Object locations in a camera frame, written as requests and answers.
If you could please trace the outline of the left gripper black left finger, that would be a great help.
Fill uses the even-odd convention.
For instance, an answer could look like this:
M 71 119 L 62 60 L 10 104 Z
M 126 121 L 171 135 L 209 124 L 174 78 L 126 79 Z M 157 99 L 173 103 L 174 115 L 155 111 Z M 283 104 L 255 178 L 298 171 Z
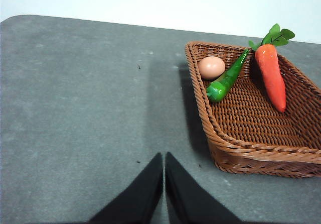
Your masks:
M 163 193 L 163 159 L 157 153 L 132 183 L 89 223 L 150 223 Z

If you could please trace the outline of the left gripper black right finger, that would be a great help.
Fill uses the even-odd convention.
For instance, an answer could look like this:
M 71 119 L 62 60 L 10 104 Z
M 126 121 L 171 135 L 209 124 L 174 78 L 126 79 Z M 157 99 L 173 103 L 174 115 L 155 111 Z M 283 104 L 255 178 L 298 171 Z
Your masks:
M 182 223 L 241 223 L 204 190 L 170 152 L 166 153 L 165 172 L 166 193 Z

